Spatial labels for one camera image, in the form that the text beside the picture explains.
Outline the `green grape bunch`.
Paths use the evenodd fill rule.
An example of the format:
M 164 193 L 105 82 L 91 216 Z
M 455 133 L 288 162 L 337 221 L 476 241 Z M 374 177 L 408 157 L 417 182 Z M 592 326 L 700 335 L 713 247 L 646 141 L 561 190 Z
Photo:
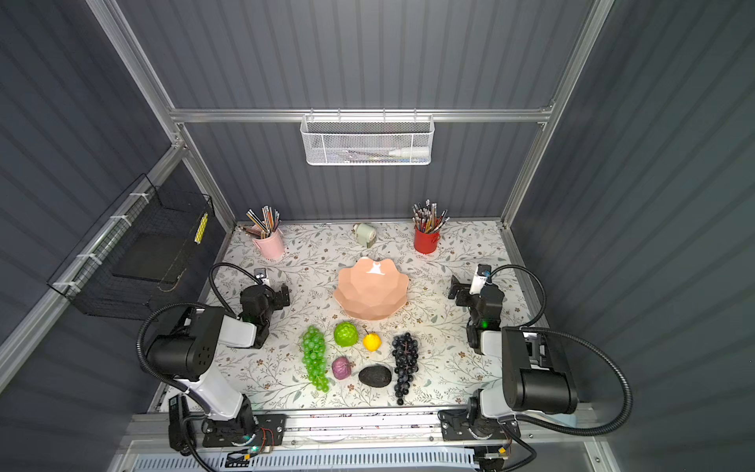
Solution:
M 315 326 L 309 326 L 303 334 L 301 347 L 303 363 L 310 383 L 317 391 L 328 393 L 330 381 L 326 377 L 326 340 L 324 334 Z

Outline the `dark purple grape bunch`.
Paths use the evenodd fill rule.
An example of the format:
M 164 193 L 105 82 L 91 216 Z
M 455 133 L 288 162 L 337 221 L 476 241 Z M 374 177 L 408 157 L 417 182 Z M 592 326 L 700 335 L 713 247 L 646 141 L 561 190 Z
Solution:
M 418 372 L 419 342 L 410 332 L 395 336 L 391 342 L 391 355 L 395 362 L 396 382 L 393 387 L 398 405 L 405 405 L 406 397 Z

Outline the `green custard apple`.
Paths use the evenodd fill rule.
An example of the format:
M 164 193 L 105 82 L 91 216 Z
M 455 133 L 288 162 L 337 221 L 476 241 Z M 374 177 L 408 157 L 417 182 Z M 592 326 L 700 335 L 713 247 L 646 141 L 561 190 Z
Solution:
M 354 324 L 343 322 L 335 327 L 333 338 L 338 346 L 350 347 L 359 341 L 360 334 Z

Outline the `purple fig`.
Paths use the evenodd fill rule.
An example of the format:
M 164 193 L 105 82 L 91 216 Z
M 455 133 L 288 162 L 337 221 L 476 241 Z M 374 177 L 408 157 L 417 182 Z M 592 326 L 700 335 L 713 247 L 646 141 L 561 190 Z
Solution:
M 338 381 L 346 380 L 352 375 L 352 362 L 346 356 L 340 356 L 332 362 L 331 371 Z

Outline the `pink faceted fruit bowl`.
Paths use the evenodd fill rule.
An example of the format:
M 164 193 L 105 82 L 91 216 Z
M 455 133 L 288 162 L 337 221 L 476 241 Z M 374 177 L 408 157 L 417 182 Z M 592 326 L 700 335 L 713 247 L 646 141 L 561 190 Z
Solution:
M 345 313 L 362 321 L 384 320 L 407 303 L 409 277 L 393 260 L 361 258 L 341 269 L 333 296 Z

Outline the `yellow lemon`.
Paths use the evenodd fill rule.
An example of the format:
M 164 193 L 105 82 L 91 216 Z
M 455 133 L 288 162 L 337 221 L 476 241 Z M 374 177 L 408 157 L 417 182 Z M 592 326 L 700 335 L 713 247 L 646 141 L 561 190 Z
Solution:
M 383 342 L 381 341 L 381 337 L 378 334 L 374 334 L 373 332 L 369 332 L 363 338 L 363 346 L 369 352 L 378 351 L 381 348 L 382 344 Z

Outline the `dark avocado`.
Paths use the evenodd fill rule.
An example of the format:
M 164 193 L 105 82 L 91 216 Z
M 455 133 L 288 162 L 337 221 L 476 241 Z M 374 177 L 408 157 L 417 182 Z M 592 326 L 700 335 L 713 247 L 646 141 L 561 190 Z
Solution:
M 392 371 L 383 365 L 371 365 L 359 372 L 358 380 L 373 389 L 382 389 L 391 384 Z

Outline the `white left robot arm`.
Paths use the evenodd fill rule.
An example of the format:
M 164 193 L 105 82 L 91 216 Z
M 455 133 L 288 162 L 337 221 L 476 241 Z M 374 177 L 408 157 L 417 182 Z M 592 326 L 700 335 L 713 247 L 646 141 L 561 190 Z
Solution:
M 259 349 L 269 336 L 271 314 L 290 305 L 285 284 L 277 290 L 256 284 L 242 291 L 247 323 L 222 306 L 179 302 L 153 311 L 140 328 L 141 368 L 180 391 L 176 407 L 192 399 L 204 412 L 204 446 L 251 446 L 263 428 L 246 395 L 232 387 L 214 365 L 220 344 Z

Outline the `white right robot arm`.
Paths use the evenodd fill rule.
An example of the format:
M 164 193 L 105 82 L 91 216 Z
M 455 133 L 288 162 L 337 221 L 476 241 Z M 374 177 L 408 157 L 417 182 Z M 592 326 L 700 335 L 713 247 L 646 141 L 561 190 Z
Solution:
M 438 413 L 450 440 L 487 440 L 503 434 L 507 424 L 517 430 L 526 414 L 568 428 L 577 426 L 576 386 L 555 336 L 504 326 L 501 321 L 505 294 L 497 285 L 476 275 L 470 283 L 452 277 L 448 297 L 466 308 L 470 318 L 467 340 L 475 353 L 491 357 L 494 384 L 481 387 L 461 410 Z

